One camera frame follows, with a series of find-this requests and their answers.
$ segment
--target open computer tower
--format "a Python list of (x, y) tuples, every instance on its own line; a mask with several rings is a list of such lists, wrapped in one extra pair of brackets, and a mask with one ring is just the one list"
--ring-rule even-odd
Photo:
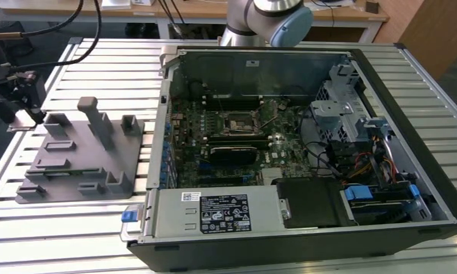
[(385, 256), (457, 234), (457, 191), (359, 50), (178, 46), (161, 59), (127, 242), (150, 269)]

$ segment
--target metal workbench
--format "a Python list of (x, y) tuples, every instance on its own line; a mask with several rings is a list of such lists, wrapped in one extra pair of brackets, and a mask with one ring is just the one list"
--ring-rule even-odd
[[(62, 60), (81, 55), (91, 40), (67, 45)], [(110, 119), (134, 114), (146, 122), (130, 199), (77, 203), (17, 204), (14, 192), (43, 140), (45, 130), (15, 133), (0, 161), (0, 273), (151, 273), (119, 241), (119, 214), (141, 203), (155, 117), (158, 53), (179, 41), (102, 39), (82, 63), (55, 68), (46, 88), (43, 110), (65, 112), (69, 120), (85, 119), (74, 111), (81, 96), (98, 98), (98, 109)], [(190, 41), (183, 45), (214, 45)], [(349, 47), (345, 43), (303, 43), (302, 47)], [(393, 45), (351, 44), (361, 48), (414, 125), (443, 171), (457, 187), (457, 107), (406, 50)], [(377, 103), (369, 98), (375, 113)], [(131, 223), (129, 232), (138, 231)], [(317, 261), (218, 269), (197, 273), (457, 273), (457, 236), (433, 240), (399, 253), (366, 259)]]

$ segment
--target gray plastic holder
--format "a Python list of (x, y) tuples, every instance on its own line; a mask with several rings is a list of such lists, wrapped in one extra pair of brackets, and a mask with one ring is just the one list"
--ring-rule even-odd
[(82, 97), (77, 108), (87, 121), (69, 121), (63, 114), (46, 117), (49, 134), (17, 190), (17, 203), (131, 196), (143, 122), (133, 115), (110, 121), (94, 97)]

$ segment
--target sticker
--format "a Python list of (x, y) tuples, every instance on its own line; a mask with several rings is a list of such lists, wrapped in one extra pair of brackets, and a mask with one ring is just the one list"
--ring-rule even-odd
[(134, 13), (134, 15), (154, 16), (155, 13)]
[(202, 234), (251, 230), (246, 194), (202, 196), (198, 199)]
[(198, 201), (201, 196), (201, 192), (182, 192), (181, 193), (181, 201), (189, 202), (189, 201)]
[(245, 61), (245, 66), (246, 67), (258, 67), (258, 61), (254, 61), (254, 60)]

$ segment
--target power supply label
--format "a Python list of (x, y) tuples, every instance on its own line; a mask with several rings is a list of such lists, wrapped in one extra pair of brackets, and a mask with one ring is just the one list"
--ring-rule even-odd
[(246, 194), (199, 197), (199, 231), (202, 234), (250, 230)]

